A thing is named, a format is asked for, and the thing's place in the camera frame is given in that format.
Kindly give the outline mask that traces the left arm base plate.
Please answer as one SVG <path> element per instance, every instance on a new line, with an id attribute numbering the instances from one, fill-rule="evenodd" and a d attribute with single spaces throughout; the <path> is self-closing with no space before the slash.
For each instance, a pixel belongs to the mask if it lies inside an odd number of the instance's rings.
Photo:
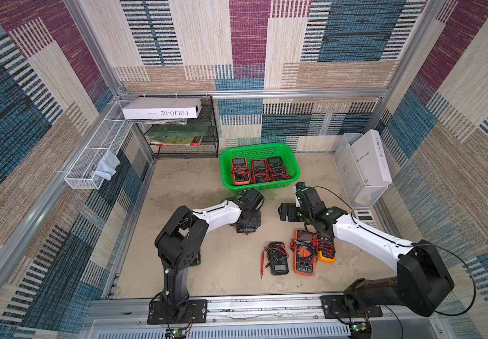
<path id="1" fill-rule="evenodd" d="M 189 299 L 179 305 L 169 305 L 160 300 L 149 303 L 148 325 L 173 325 L 205 323 L 207 320 L 208 301 L 206 299 Z"/>

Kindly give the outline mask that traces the red multimeter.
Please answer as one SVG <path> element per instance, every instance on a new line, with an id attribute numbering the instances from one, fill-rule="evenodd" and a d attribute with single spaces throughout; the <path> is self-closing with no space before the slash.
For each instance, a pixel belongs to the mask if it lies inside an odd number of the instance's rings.
<path id="1" fill-rule="evenodd" d="M 292 176 L 289 175 L 283 160 L 279 156 L 270 157 L 266 159 L 269 170 L 269 179 L 271 181 L 283 181 L 291 179 Z"/>
<path id="2" fill-rule="evenodd" d="M 265 159 L 252 161 L 251 177 L 254 184 L 262 184 L 270 180 L 269 167 Z"/>

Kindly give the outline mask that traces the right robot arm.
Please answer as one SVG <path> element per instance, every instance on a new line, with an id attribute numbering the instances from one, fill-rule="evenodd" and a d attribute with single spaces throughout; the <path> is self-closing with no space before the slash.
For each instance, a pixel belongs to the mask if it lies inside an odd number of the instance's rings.
<path id="1" fill-rule="evenodd" d="M 357 279 L 343 292 L 342 304 L 350 314 L 380 305 L 399 305 L 420 316 L 431 316 L 454 289 L 454 281 L 437 248 L 428 241 L 412 242 L 376 230 L 349 211 L 326 207 L 316 188 L 298 182 L 295 203 L 278 208 L 282 221 L 315 229 L 327 244 L 341 240 L 386 264 L 394 277 Z"/>

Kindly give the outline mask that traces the green plastic basket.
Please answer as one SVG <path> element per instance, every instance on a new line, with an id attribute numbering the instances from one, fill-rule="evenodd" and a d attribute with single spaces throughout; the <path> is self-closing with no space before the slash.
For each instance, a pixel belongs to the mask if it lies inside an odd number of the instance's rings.
<path id="1" fill-rule="evenodd" d="M 248 161 L 249 167 L 253 160 L 256 159 L 267 159 L 270 157 L 279 156 L 281 157 L 284 166 L 288 171 L 290 179 L 266 182 L 259 184 L 249 184 L 236 186 L 234 184 L 232 170 L 232 159 L 234 158 L 245 158 Z M 300 168 L 297 163 L 296 157 L 292 149 L 281 143 L 274 144 L 259 144 L 259 145 L 247 145 L 237 148 L 229 148 L 222 152 L 220 155 L 220 166 L 221 166 L 221 178 L 224 185 L 230 189 L 233 193 L 240 193 L 243 189 L 256 189 L 258 191 L 263 191 L 267 189 L 278 189 L 284 188 L 290 185 L 294 185 L 300 178 Z"/>

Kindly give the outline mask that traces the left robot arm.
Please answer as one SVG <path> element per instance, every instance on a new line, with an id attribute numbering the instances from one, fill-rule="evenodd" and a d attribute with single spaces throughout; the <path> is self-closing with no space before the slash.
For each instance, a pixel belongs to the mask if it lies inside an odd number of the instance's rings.
<path id="1" fill-rule="evenodd" d="M 154 242 L 163 266 L 163 289 L 149 303 L 149 325 L 206 322 L 208 300 L 191 298 L 188 268 L 199 258 L 207 233 L 226 225 L 242 234 L 255 232 L 263 203 L 258 190 L 248 189 L 208 208 L 176 209 Z"/>

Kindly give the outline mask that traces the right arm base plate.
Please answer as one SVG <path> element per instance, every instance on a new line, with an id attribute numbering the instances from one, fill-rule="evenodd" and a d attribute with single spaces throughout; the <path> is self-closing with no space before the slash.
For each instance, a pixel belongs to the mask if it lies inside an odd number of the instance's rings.
<path id="1" fill-rule="evenodd" d="M 320 302 L 326 319 L 379 318 L 383 316 L 379 306 L 362 306 L 344 295 L 323 295 Z"/>

